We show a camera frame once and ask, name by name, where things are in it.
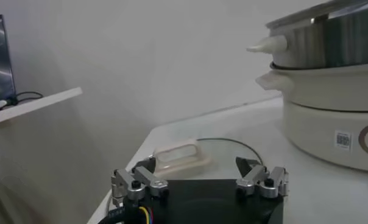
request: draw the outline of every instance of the white shelf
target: white shelf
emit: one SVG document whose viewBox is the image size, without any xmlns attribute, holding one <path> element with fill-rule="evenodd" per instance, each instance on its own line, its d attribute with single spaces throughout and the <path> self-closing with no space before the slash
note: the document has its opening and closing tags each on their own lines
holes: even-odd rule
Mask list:
<svg viewBox="0 0 368 224">
<path fill-rule="evenodd" d="M 42 99 L 34 100 L 28 103 L 23 103 L 15 107 L 2 110 L 0 111 L 0 122 L 29 113 L 34 110 L 38 110 L 43 107 L 50 106 L 52 104 L 76 97 L 81 94 L 82 89 L 78 87 L 51 96 L 47 96 Z"/>
</svg>

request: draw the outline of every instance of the pot handle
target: pot handle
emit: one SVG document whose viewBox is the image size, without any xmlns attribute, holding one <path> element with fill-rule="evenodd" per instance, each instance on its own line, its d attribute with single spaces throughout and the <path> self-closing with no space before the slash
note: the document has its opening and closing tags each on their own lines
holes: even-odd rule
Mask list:
<svg viewBox="0 0 368 224">
<path fill-rule="evenodd" d="M 248 47 L 246 50 L 249 52 L 262 52 L 267 54 L 284 52 L 288 48 L 288 42 L 285 36 L 273 36 L 266 37 L 256 45 Z"/>
<path fill-rule="evenodd" d="M 258 77 L 256 82 L 265 90 L 276 89 L 283 94 L 290 93 L 294 89 L 294 82 L 287 75 L 281 75 L 275 71 Z"/>
</svg>

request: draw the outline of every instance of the white sticker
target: white sticker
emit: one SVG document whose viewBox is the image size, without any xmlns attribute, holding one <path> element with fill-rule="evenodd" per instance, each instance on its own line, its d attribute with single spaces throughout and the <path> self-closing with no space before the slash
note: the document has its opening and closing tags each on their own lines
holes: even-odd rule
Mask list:
<svg viewBox="0 0 368 224">
<path fill-rule="evenodd" d="M 349 151 L 352 147 L 352 135 L 346 131 L 336 130 L 334 136 L 334 146 L 338 149 Z"/>
</svg>

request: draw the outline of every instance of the black screw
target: black screw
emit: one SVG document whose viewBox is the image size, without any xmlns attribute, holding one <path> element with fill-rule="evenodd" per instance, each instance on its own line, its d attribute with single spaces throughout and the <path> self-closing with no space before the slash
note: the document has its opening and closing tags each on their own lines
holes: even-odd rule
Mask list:
<svg viewBox="0 0 368 224">
<path fill-rule="evenodd" d="M 139 189 L 139 188 L 141 188 L 141 182 L 139 182 L 138 180 L 135 180 L 135 181 L 131 182 L 131 188 L 132 189 Z"/>
<path fill-rule="evenodd" d="M 266 187 L 273 187 L 273 186 L 274 186 L 274 181 L 273 181 L 273 179 L 270 179 L 270 178 L 266 179 L 266 180 L 264 181 L 264 185 L 265 185 Z"/>
</svg>

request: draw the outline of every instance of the stainless steel lid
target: stainless steel lid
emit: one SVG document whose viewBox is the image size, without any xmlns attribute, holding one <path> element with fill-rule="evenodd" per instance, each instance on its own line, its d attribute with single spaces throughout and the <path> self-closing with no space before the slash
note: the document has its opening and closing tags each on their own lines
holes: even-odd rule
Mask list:
<svg viewBox="0 0 368 224">
<path fill-rule="evenodd" d="M 267 23 L 266 26 L 269 29 L 276 29 L 281 26 L 295 24 L 306 20 L 310 21 L 310 23 L 313 23 L 317 19 L 328 19 L 329 16 L 334 18 L 336 16 L 354 12 L 356 9 L 359 9 L 366 4 L 368 4 L 368 0 L 333 0 L 299 11 L 297 13 L 293 13 L 286 17 L 282 17 Z"/>
</svg>

